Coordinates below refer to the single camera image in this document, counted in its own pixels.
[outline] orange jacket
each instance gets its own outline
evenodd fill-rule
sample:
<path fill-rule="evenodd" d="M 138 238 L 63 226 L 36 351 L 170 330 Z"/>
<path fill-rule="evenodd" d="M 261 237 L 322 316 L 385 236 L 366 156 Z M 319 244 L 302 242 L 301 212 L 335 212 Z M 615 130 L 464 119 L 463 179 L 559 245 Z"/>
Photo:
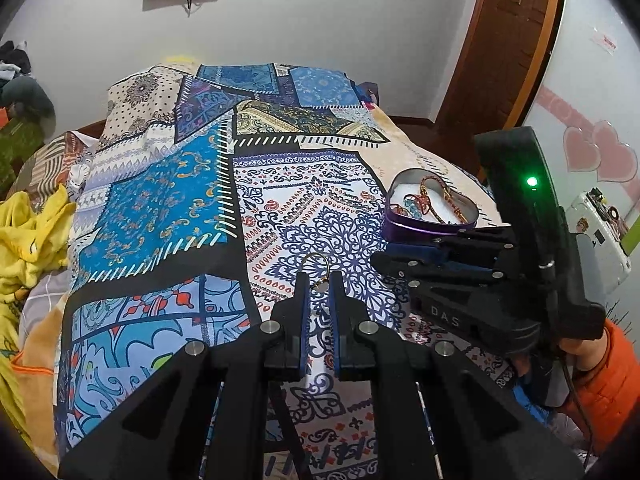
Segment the orange jacket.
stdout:
<path fill-rule="evenodd" d="M 593 450 L 600 455 L 618 434 L 640 397 L 640 364 L 622 329 L 606 320 L 607 351 L 600 363 L 575 380 L 576 393 L 593 428 Z M 569 398 L 560 411 L 572 418 L 585 438 L 589 432 Z"/>

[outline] bedspread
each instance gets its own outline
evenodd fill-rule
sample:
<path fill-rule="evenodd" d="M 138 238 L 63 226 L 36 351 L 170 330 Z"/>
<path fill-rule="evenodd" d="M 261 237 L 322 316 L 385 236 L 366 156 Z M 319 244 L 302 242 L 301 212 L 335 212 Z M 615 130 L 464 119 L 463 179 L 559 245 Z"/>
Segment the bedspread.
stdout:
<path fill-rule="evenodd" d="M 502 359 L 410 312 L 405 284 L 370 266 L 385 247 L 385 190 L 406 168 L 434 171 L 474 200 L 479 226 L 499 215 L 482 187 L 411 143 L 343 73 L 156 66 L 115 84 L 109 99 L 72 227 L 60 455 L 188 340 L 223 344 L 269 319 L 309 252 L 342 271 L 371 319 L 421 344 L 453 341 L 499 384 L 512 378 Z M 309 264 L 319 278 L 322 265 Z M 267 478 L 294 475 L 283 418 L 315 478 L 378 470 L 370 386 L 335 379 L 326 302 L 312 292 L 305 378 L 284 384 L 284 408 L 268 407 Z"/>

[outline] brown door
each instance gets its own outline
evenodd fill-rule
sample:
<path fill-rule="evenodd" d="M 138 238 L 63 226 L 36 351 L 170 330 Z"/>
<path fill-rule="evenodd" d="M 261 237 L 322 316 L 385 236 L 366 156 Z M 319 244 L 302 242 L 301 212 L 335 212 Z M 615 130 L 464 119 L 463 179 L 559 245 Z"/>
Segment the brown door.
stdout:
<path fill-rule="evenodd" d="M 545 23 L 551 28 L 554 16 L 547 14 L 555 15 L 558 0 L 553 9 L 548 9 L 549 1 L 476 1 L 456 71 L 436 120 L 442 140 L 454 146 L 447 150 L 449 158 L 468 171 L 479 170 L 473 135 L 513 126 L 518 118 L 513 124 L 508 124 L 508 119 L 515 112 L 514 104 L 522 102 L 524 108 L 533 91 L 533 80 L 549 41 L 547 37 L 539 47 L 541 32 Z M 536 57 L 541 58 L 540 64 L 536 64 Z M 526 79 L 531 85 L 521 95 Z"/>

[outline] person's arm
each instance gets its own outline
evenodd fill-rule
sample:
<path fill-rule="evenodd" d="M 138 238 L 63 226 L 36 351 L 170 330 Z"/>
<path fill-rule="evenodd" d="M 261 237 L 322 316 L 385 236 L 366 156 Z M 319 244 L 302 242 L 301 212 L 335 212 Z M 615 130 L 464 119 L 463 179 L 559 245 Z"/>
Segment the person's arm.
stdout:
<path fill-rule="evenodd" d="M 593 429 L 593 450 L 600 454 L 640 397 L 640 364 L 622 329 L 609 320 L 601 339 L 564 339 L 560 347 L 577 356 L 576 393 Z M 559 411 L 570 416 L 588 438 L 587 426 L 571 397 Z"/>

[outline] pink heart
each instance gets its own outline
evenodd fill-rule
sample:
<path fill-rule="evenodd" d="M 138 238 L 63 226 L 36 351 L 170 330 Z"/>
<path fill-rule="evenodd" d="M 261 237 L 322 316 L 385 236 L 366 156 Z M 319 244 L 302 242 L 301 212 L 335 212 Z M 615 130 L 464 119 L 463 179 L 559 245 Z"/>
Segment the pink heart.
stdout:
<path fill-rule="evenodd" d="M 638 157 L 628 144 L 618 139 L 618 133 L 607 121 L 593 126 L 593 142 L 600 150 L 598 181 L 629 182 L 638 172 Z"/>
<path fill-rule="evenodd" d="M 564 156 L 569 171 L 593 171 L 600 165 L 598 147 L 585 139 L 576 126 L 564 131 Z"/>

